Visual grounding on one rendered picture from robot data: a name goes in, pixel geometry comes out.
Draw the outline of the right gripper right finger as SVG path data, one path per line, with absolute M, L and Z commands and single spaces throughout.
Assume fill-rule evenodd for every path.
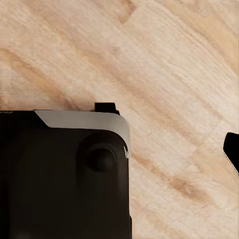
M 225 137 L 223 150 L 239 172 L 239 134 L 228 132 Z

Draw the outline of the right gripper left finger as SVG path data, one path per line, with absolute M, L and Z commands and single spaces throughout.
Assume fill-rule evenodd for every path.
M 0 138 L 0 192 L 26 151 L 21 132 Z

